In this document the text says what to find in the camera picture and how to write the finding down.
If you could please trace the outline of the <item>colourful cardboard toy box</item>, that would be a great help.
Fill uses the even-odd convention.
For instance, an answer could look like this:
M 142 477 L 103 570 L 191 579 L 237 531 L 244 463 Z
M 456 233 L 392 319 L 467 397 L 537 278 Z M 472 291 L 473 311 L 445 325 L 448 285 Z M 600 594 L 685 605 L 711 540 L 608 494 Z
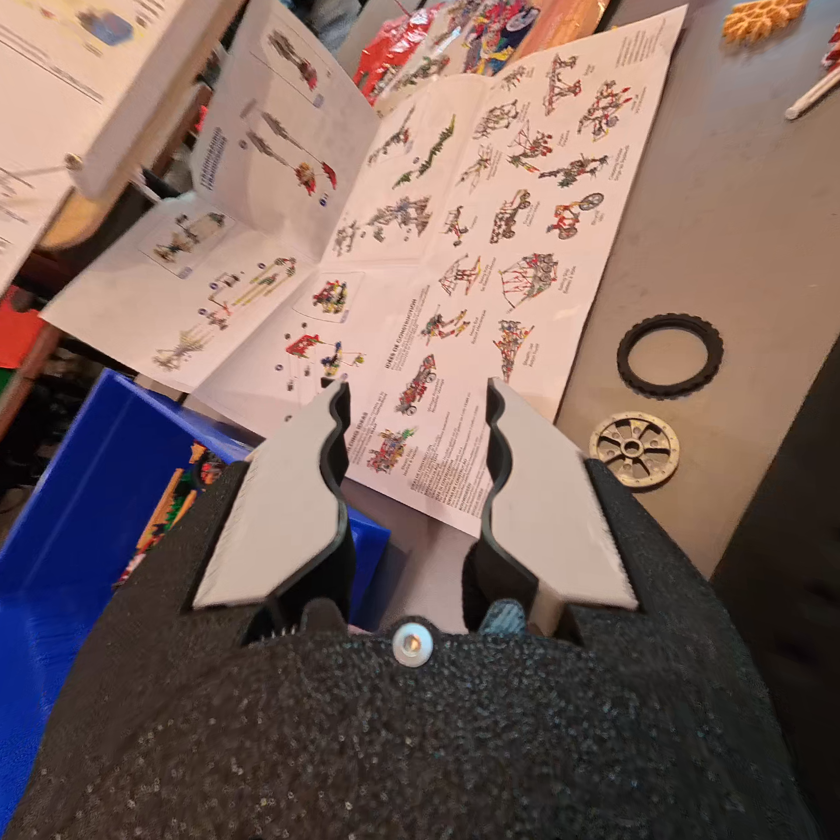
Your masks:
M 369 2 L 339 62 L 381 115 L 438 78 L 493 77 L 592 35 L 607 1 Z

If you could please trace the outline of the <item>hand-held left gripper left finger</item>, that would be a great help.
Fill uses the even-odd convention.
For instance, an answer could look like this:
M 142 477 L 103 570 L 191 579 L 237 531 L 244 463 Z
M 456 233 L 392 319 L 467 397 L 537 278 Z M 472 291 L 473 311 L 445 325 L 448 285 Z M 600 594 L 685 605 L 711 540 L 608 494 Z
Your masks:
M 350 387 L 333 381 L 257 447 L 193 609 L 267 600 L 300 611 L 325 597 L 349 611 L 355 550 L 341 484 L 350 415 Z

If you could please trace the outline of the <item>white printed board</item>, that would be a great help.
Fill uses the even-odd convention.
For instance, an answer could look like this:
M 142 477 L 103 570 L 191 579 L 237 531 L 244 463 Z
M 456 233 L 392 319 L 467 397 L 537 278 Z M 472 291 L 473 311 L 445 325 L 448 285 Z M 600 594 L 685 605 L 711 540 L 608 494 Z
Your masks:
M 2 2 L 2 292 L 71 190 L 100 198 L 241 2 Z

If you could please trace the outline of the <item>pile of colourful toy pieces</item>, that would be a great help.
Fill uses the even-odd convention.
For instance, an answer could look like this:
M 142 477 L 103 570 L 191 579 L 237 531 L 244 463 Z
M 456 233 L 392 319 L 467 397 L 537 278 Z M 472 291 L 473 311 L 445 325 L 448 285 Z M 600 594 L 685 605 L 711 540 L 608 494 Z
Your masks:
M 216 453 L 195 441 L 186 464 L 175 470 L 147 521 L 132 559 L 112 584 L 116 591 L 142 563 L 146 555 L 184 518 L 196 500 L 222 475 L 227 467 Z

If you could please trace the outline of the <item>white plastic rod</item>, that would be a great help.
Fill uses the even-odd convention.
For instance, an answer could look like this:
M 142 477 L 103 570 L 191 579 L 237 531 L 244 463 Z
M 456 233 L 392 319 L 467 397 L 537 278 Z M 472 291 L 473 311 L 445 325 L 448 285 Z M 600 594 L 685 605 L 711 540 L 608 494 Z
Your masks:
M 798 119 L 804 112 L 814 106 L 827 93 L 839 84 L 839 65 L 837 64 L 823 79 L 817 82 L 807 93 L 798 98 L 784 112 L 784 118 L 788 121 Z

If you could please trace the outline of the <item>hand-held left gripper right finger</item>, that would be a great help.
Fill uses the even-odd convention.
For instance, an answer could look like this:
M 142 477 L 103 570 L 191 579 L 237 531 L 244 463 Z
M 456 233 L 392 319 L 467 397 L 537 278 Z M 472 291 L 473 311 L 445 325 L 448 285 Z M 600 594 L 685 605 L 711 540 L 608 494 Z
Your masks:
M 499 602 L 556 634 L 568 606 L 638 610 L 587 457 L 499 377 L 487 383 L 490 489 L 463 566 L 463 614 L 479 630 Z

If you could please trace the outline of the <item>black rubber toy tire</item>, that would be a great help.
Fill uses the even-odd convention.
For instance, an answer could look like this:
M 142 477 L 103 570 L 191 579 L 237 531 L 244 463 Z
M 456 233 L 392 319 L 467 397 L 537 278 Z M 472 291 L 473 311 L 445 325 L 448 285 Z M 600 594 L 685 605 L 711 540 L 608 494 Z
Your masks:
M 706 361 L 697 373 L 683 381 L 658 384 L 645 380 L 635 372 L 630 362 L 631 352 L 649 334 L 677 330 L 692 334 L 702 344 Z M 725 346 L 719 331 L 708 321 L 687 313 L 663 313 L 646 318 L 628 330 L 616 350 L 616 369 L 624 384 L 635 393 L 647 398 L 668 401 L 696 393 L 717 375 Z

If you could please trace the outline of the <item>grey plastic toy wheel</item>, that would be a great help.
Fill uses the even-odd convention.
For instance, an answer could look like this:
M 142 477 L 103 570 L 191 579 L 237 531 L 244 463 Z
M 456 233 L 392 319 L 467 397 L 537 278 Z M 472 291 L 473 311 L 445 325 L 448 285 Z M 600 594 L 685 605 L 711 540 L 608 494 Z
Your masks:
M 663 486 L 679 467 L 676 431 L 661 418 L 624 412 L 598 423 L 590 435 L 590 457 L 599 460 L 634 493 Z

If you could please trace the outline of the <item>yellow snowflake connector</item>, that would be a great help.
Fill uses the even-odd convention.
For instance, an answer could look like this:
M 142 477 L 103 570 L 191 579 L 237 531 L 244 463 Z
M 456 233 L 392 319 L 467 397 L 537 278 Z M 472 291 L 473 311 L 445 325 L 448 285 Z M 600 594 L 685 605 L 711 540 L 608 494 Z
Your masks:
M 766 39 L 803 15 L 808 1 L 751 1 L 732 6 L 721 36 L 730 44 L 753 44 Z

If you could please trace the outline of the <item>white printed instruction sheet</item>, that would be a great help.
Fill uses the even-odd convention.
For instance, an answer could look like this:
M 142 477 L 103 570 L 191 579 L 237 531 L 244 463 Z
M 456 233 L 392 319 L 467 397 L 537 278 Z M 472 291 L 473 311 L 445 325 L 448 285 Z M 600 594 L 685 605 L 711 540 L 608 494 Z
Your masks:
M 371 106 L 279 2 L 251 2 L 192 152 L 42 312 L 263 437 L 347 382 L 350 478 L 477 536 L 501 378 L 552 421 L 687 5 Z

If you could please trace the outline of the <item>blue plastic parts bin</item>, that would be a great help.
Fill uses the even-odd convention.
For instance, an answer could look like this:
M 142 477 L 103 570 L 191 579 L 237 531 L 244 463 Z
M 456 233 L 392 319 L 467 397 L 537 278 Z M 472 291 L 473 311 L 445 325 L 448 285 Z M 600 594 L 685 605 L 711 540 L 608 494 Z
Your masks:
M 105 370 L 2 546 L 2 825 L 32 772 L 73 660 L 130 572 L 165 482 L 198 444 L 246 456 L 225 427 Z

